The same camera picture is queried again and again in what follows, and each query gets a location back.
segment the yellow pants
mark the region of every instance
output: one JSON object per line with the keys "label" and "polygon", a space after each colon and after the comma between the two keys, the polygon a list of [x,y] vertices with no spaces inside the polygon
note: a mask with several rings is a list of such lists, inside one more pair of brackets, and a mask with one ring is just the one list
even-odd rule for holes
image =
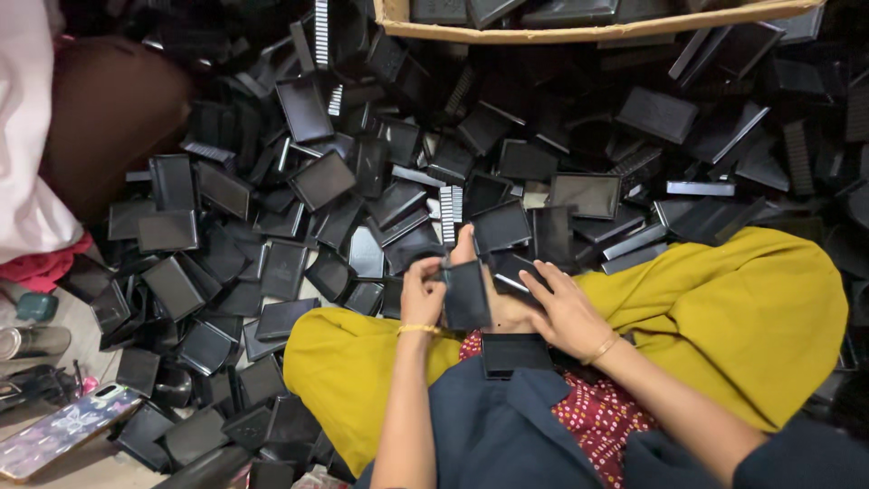
{"label": "yellow pants", "polygon": [[[845,331],[841,277],[814,243],[746,228],[718,248],[675,244],[654,261],[575,280],[640,352],[748,423],[775,432],[833,369]],[[284,379],[358,475],[377,450],[398,321],[335,308],[300,318]],[[458,362],[438,339],[433,383]]]}

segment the red patterned fabric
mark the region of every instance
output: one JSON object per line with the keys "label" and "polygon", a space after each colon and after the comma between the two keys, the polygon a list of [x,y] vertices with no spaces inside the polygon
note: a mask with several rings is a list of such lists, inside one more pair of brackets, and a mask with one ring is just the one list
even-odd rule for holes
{"label": "red patterned fabric", "polygon": [[[472,332],[461,344],[459,360],[481,352],[482,333]],[[621,464],[627,435],[657,426],[652,416],[639,407],[627,392],[609,378],[589,385],[572,373],[564,380],[572,390],[552,414],[576,439],[604,484],[622,489]]]}
{"label": "red patterned fabric", "polygon": [[70,271],[73,257],[84,253],[94,244],[94,238],[85,232],[77,243],[51,253],[25,255],[0,264],[0,278],[16,282],[34,292],[51,292],[55,281]]}

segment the butterfly phone case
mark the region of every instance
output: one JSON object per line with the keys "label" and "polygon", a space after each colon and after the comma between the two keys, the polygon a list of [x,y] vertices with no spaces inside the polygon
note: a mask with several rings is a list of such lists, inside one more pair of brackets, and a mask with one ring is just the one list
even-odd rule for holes
{"label": "butterfly phone case", "polygon": [[142,402],[130,389],[107,384],[0,442],[0,475],[16,484],[129,416]]}

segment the gold bracelet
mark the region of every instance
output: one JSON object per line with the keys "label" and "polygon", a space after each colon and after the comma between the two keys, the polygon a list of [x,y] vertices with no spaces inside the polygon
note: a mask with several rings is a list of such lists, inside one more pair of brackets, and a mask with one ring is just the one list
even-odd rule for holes
{"label": "gold bracelet", "polygon": [[403,325],[398,328],[398,334],[403,332],[432,332],[440,334],[441,328],[432,325]]}
{"label": "gold bracelet", "polygon": [[598,351],[588,360],[584,360],[582,362],[583,365],[591,365],[595,360],[602,357],[604,353],[609,352],[609,349],[612,348],[618,341],[621,339],[619,333],[613,331],[612,336],[609,337],[607,341],[603,343],[603,345],[598,348]]}

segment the dark blue jacket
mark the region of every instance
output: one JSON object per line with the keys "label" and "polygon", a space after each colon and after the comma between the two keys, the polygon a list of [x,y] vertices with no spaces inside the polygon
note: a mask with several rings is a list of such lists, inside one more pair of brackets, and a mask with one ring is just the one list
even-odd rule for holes
{"label": "dark blue jacket", "polygon": [[[602,489],[594,467],[550,411],[570,387],[555,372],[518,369],[486,380],[480,356],[453,366],[429,388],[438,487]],[[367,488],[374,462],[355,487]],[[720,489],[662,432],[632,433],[626,489]],[[737,468],[736,489],[869,487],[869,452],[832,428],[791,423]]]}

